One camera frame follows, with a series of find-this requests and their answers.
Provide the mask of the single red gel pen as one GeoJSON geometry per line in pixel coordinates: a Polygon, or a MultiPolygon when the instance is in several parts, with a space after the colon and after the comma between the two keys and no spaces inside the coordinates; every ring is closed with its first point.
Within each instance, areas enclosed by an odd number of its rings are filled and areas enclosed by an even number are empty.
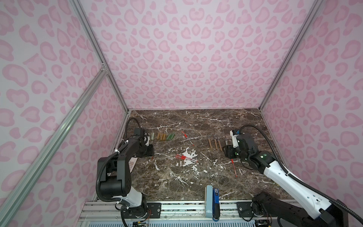
{"type": "Polygon", "coordinates": [[[232,166],[233,166],[234,175],[235,175],[235,177],[238,177],[233,159],[231,159],[231,163],[232,163],[232,166]]]}

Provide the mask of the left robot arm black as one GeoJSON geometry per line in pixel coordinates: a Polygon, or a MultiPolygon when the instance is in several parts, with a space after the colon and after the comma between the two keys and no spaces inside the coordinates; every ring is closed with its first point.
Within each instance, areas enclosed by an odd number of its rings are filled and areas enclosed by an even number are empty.
{"type": "Polygon", "coordinates": [[[120,211],[125,227],[128,225],[124,216],[125,210],[131,211],[135,216],[145,220],[151,215],[151,211],[147,209],[145,194],[132,187],[129,161],[131,158],[153,156],[154,148],[149,144],[149,135],[135,117],[131,117],[126,122],[125,128],[128,128],[129,122],[132,120],[137,124],[133,135],[116,146],[111,155],[98,160],[95,183],[95,191],[101,201],[121,205],[116,209],[120,211]]]}

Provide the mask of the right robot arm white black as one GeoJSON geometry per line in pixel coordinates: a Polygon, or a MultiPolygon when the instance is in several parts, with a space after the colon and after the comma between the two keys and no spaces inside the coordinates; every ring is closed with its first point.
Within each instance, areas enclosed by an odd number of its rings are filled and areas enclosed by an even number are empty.
{"type": "Polygon", "coordinates": [[[299,207],[293,206],[273,198],[267,192],[261,192],[252,199],[254,215],[276,216],[278,223],[285,220],[297,227],[347,227],[349,216],[360,223],[363,222],[363,219],[343,202],[306,184],[289,171],[277,158],[271,141],[259,127],[247,124],[240,129],[231,130],[230,136],[232,144],[223,147],[227,158],[239,158],[242,162],[248,163],[249,170],[264,174],[300,204],[299,207]],[[260,151],[254,137],[244,132],[245,128],[256,129],[270,146],[271,152],[260,151]]]}

